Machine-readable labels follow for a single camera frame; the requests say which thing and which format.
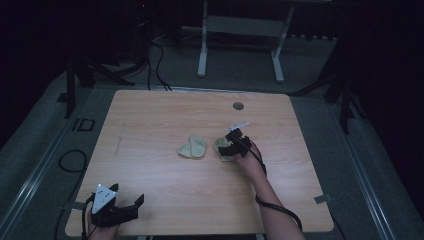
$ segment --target tabletop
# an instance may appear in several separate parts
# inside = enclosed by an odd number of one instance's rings
[[[236,110],[234,103],[244,108]],[[280,94],[117,91],[106,116],[76,201],[98,184],[119,183],[116,205],[145,194],[139,218],[121,235],[263,233],[254,190],[237,164],[223,162],[213,144],[235,123],[256,143],[268,178],[306,232],[333,228],[290,98]],[[203,158],[180,156],[191,134],[207,142]],[[66,233],[81,234],[81,211],[72,210]]]

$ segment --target metal frame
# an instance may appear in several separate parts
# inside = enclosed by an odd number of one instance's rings
[[[233,34],[249,34],[259,36],[278,37],[279,43],[275,50],[271,51],[272,64],[274,66],[275,80],[278,83],[284,82],[283,71],[281,69],[280,54],[287,30],[291,22],[295,7],[290,7],[286,20],[272,21],[260,19],[233,18],[208,15],[208,0],[203,1],[203,26],[202,26],[202,48],[200,50],[199,68],[197,75],[206,76],[206,63],[208,57],[207,33],[224,32]]]

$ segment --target small round object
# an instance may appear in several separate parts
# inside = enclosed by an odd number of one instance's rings
[[[243,103],[241,103],[241,102],[235,102],[235,103],[233,104],[233,108],[234,108],[235,110],[243,110],[244,105],[243,105]]]

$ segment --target human hand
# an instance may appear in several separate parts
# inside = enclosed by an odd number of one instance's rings
[[[118,234],[120,225],[101,228],[91,223],[91,212],[87,212],[87,240],[113,240]]]

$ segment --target human arm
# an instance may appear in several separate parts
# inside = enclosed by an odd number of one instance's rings
[[[256,147],[252,147],[252,151],[258,155]],[[243,158],[236,156],[234,161],[238,163],[244,174],[252,182],[260,200],[284,207],[252,153],[248,152]],[[305,239],[297,224],[289,215],[262,205],[259,205],[259,210],[267,239]]]

